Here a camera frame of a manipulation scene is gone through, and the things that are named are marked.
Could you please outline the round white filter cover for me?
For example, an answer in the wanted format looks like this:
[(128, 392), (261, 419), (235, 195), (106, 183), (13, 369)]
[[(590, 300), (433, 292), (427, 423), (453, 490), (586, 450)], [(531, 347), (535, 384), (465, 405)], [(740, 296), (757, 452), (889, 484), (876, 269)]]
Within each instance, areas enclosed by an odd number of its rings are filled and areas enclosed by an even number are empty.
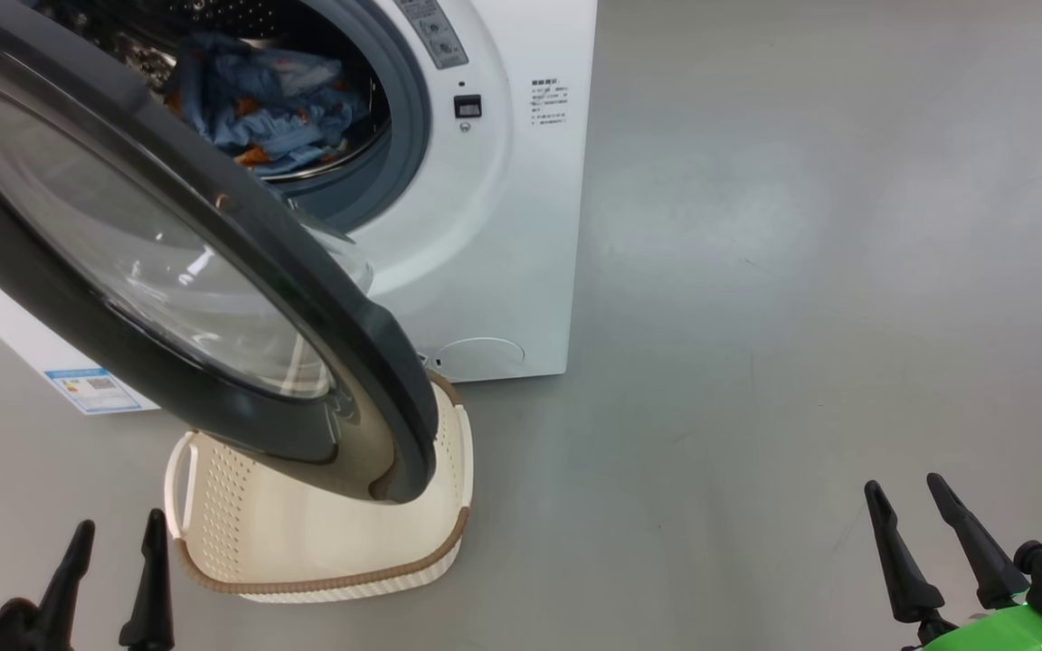
[(452, 382), (496, 381), (525, 375), (526, 354), (508, 339), (460, 339), (435, 351), (432, 370)]

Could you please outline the cream perforated laundry basket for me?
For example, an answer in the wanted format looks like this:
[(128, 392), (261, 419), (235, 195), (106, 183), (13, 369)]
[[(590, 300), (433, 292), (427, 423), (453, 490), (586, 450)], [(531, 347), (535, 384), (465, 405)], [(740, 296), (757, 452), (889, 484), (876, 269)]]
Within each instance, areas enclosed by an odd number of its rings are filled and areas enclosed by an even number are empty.
[(301, 485), (199, 431), (163, 479), (171, 548), (203, 589), (264, 603), (358, 600), (421, 589), (458, 559), (474, 494), (472, 428), (438, 373), (437, 473), (422, 497), (376, 505)]

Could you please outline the blue energy label sticker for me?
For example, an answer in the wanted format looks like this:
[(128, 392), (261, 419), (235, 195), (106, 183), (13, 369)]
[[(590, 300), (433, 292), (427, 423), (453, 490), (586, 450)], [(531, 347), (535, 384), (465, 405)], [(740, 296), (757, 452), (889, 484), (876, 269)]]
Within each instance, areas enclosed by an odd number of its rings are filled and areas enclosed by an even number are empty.
[(43, 371), (43, 375), (79, 412), (95, 415), (145, 410), (137, 395), (104, 368), (65, 368)]

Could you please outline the white front-load washing machine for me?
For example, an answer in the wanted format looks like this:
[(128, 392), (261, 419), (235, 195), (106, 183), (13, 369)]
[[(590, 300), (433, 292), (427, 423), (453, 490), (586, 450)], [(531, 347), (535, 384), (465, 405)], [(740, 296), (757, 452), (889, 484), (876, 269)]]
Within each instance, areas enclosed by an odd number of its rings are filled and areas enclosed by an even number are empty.
[(0, 62), (84, 71), (120, 115), (165, 114), (188, 34), (344, 62), (369, 117), (334, 162), (260, 176), (358, 243), (369, 296), (419, 362), (508, 339), (525, 375), (565, 371), (599, 0), (439, 0), (469, 62), (435, 62), (393, 0), (0, 0)]

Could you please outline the grey warning sticker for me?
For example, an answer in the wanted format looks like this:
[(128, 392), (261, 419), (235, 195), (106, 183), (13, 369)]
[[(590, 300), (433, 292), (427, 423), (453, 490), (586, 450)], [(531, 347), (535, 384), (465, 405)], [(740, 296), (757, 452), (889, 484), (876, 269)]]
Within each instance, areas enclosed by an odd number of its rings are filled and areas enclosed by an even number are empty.
[(439, 0), (393, 0), (435, 62), (435, 69), (455, 69), (469, 62), (466, 49)]

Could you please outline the cream and blue garment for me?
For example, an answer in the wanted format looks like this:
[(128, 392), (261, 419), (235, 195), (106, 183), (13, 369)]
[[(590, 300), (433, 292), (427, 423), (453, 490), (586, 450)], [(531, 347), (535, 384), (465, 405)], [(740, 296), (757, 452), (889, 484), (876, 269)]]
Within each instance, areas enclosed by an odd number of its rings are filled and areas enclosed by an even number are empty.
[(166, 106), (200, 136), (244, 146), (315, 124), (347, 94), (344, 62), (281, 48), (255, 48), (222, 33), (194, 33), (179, 45), (163, 87)]

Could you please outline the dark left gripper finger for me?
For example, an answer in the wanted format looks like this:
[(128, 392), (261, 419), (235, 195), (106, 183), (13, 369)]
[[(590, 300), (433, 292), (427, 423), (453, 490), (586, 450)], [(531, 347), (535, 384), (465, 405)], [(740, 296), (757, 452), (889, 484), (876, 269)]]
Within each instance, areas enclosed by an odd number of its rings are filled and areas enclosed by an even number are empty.
[(168, 523), (162, 508), (153, 508), (142, 536), (142, 572), (131, 617), (119, 633), (127, 651), (173, 651), (176, 646), (171, 603)]
[(96, 524), (83, 520), (75, 528), (61, 564), (55, 569), (40, 602), (33, 623), (33, 651), (73, 651), (79, 587), (90, 569)]

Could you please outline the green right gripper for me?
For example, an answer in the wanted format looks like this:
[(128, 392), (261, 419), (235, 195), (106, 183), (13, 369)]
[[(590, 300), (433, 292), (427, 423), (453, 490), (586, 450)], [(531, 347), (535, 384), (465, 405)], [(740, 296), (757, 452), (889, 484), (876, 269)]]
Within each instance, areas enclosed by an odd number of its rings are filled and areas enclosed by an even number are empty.
[(921, 639), (919, 646), (903, 651), (1042, 651), (1042, 614), (1033, 609), (1031, 602), (1016, 606), (1016, 597), (1029, 589), (1026, 574), (1013, 564), (943, 475), (927, 474), (926, 484), (971, 566), (979, 605), (997, 611), (963, 627), (939, 617), (938, 610), (944, 606), (942, 593), (925, 579), (905, 547), (898, 532), (897, 514), (880, 483), (869, 479), (864, 495), (889, 605), (896, 621), (918, 626)]

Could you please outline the black round glass door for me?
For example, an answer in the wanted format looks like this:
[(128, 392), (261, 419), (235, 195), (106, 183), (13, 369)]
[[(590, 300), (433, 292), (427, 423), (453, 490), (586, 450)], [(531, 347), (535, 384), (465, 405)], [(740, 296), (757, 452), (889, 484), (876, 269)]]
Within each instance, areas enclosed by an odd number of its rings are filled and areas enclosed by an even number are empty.
[(439, 411), (372, 277), (127, 66), (0, 0), (0, 291), (75, 350), (251, 460), (405, 504)]

